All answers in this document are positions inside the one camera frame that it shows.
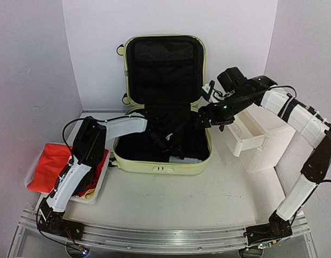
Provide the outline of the red printed t-shirt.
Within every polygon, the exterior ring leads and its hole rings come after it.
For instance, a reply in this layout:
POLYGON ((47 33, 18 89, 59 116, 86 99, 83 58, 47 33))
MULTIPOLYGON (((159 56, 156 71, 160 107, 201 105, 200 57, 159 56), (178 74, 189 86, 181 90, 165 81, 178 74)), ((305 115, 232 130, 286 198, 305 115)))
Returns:
POLYGON ((94 174, 94 179, 95 180, 98 180, 100 178, 101 172, 102 172, 102 169, 103 169, 103 166, 104 166, 104 163, 107 159, 108 154, 109 154, 109 151, 107 149, 105 149, 102 161, 95 168, 95 174, 94 174))

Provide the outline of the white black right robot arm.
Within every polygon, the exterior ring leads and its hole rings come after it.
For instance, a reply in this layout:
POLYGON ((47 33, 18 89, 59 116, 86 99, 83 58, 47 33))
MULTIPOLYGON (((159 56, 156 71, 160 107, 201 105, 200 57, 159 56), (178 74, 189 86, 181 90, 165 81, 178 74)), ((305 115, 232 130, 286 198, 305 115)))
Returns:
POLYGON ((295 130, 281 157, 283 169, 297 169, 298 177, 264 224, 245 228, 248 247, 264 248, 293 234, 293 223, 311 195, 321 183, 331 165, 331 122, 320 116, 315 108, 297 99, 294 88, 279 85, 266 76, 245 77, 222 82, 224 93, 211 81, 201 88, 207 105, 199 108, 201 127, 232 124, 235 116, 250 105, 269 111, 295 130))

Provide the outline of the white deodorant spray bottle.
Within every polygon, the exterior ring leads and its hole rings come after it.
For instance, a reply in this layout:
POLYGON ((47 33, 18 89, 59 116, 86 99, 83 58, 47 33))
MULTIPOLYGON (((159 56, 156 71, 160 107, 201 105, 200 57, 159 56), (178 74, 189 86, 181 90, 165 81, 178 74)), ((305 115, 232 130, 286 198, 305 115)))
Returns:
POLYGON ((185 157, 181 159, 180 157, 177 156, 170 156, 169 157, 169 163, 177 163, 177 164, 196 164, 200 163, 202 160, 196 159, 196 158, 191 158, 191 157, 185 157))

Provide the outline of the pale green hard-shell suitcase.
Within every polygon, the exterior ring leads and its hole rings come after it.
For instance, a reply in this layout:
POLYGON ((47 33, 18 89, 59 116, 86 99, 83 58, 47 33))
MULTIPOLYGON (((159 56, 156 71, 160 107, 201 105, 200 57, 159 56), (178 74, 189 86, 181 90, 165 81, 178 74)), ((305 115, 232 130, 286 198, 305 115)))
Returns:
POLYGON ((115 139, 114 162, 120 169, 149 174, 196 175, 212 156, 207 128, 196 128, 201 88, 206 82, 206 48, 192 35, 160 34, 133 37, 117 47, 124 59, 127 114, 148 121, 172 122, 179 128, 179 153, 163 153, 145 133, 115 139), (170 156, 202 160, 196 164, 169 163, 170 156))

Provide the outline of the yellow cloth garment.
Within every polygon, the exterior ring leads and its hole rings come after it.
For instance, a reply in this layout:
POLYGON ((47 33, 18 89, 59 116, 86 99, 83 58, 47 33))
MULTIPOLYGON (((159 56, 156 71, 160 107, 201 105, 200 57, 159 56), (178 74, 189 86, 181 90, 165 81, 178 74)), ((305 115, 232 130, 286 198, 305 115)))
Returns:
POLYGON ((91 199, 95 193, 95 188, 92 189, 86 189, 84 191, 78 192, 77 195, 75 195, 75 198, 81 198, 81 199, 91 199))

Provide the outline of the black dotted garment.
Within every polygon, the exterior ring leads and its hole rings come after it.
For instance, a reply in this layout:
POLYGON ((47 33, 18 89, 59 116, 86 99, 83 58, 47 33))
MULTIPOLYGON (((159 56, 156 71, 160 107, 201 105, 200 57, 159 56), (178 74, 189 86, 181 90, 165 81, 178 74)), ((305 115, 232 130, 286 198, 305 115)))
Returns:
POLYGON ((77 187, 77 195, 83 197, 89 190, 94 190, 97 186, 97 176, 94 172, 87 173, 77 187))

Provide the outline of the aluminium front mounting rail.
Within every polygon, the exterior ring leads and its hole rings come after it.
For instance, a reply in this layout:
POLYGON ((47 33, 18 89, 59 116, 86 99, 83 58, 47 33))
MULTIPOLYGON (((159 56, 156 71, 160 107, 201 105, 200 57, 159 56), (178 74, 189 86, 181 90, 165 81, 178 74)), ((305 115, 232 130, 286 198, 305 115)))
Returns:
MULTIPOLYGON (((31 249, 40 251, 43 247, 64 250, 59 243, 69 243, 70 238, 45 233, 36 228, 36 212, 24 209, 17 225, 8 257, 22 254, 27 236, 35 234, 31 249)), ((82 223, 81 228, 72 233, 74 241, 86 247, 98 247, 113 251, 142 254, 214 254, 254 246, 251 239, 254 233, 247 234, 245 226, 223 226, 197 229, 140 229, 126 228, 95 223, 82 223)), ((312 235, 304 214, 296 216, 292 223, 292 235, 283 237, 272 246, 267 242, 256 247, 275 253, 280 257, 318 257, 312 235)))

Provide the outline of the white perforated plastic basket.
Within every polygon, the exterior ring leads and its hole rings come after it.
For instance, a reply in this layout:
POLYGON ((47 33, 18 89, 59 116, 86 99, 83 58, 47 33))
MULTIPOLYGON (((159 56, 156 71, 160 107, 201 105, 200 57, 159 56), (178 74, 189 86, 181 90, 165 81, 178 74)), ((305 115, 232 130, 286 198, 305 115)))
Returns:
MULTIPOLYGON (((26 186, 27 183, 29 183, 29 182, 31 181, 33 171, 34 171, 34 169, 35 169, 35 167, 36 167, 36 164, 37 164, 37 162, 38 162, 38 159, 39 159, 39 157, 40 157, 42 151, 39 153, 38 157, 36 158, 36 161, 35 161, 35 163, 33 164, 31 171, 28 172, 27 178, 26 178, 26 180, 25 180, 25 186, 26 186)), ((102 172, 101 172, 101 176, 100 176, 100 178, 98 179, 97 186, 96 186, 96 188, 95 188, 95 193, 94 193, 93 197, 92 197, 91 199, 75 198, 74 196, 75 196, 76 193, 77 193, 77 188, 76 188, 76 190, 75 190, 75 191, 73 192, 73 194, 72 194, 72 197, 70 198, 71 201, 73 201, 73 202, 78 202, 78 203, 83 203, 83 204, 88 204, 88 205, 93 205, 93 204, 96 203, 97 198, 98 198, 98 194, 99 194, 99 192, 100 192, 100 189, 101 189, 101 186, 102 186, 102 183, 103 183, 103 179, 104 179, 105 173, 106 173, 107 168, 108 168, 108 163, 109 163, 109 161, 108 161, 108 157, 109 157, 109 155, 110 155, 110 153, 108 154, 107 159, 106 159, 106 161, 105 161, 105 163, 104 163, 104 166, 103 166, 103 169, 102 169, 102 172)))

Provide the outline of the white three-drawer storage cabinet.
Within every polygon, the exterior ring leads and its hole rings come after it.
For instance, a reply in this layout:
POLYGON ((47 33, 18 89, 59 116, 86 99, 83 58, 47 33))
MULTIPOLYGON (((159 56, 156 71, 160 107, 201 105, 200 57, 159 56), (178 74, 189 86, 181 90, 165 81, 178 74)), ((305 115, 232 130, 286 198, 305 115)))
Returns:
POLYGON ((276 166, 294 134, 277 115, 253 104, 238 113, 220 137, 244 170, 254 173, 276 166))

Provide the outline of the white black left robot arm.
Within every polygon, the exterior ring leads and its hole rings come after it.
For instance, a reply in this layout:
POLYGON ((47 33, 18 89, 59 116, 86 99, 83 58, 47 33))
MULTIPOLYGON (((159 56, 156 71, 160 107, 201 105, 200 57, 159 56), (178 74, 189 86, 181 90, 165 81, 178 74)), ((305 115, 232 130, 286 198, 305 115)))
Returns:
POLYGON ((139 113, 106 120, 87 116, 79 121, 81 125, 73 144, 67 147, 70 151, 69 160, 37 211, 37 228, 40 232, 73 236, 74 239, 81 238, 83 224, 64 220, 65 209, 81 180, 103 161, 105 145, 109 140, 145 132, 163 151, 170 149, 170 138, 139 113))

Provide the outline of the orange garment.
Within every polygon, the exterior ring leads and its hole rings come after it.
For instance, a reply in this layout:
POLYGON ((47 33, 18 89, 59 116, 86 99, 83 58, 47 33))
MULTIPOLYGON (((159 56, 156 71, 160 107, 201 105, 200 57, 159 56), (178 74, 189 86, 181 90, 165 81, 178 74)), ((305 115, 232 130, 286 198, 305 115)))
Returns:
POLYGON ((26 188, 31 191, 50 193, 71 155, 66 145, 46 144, 26 188))

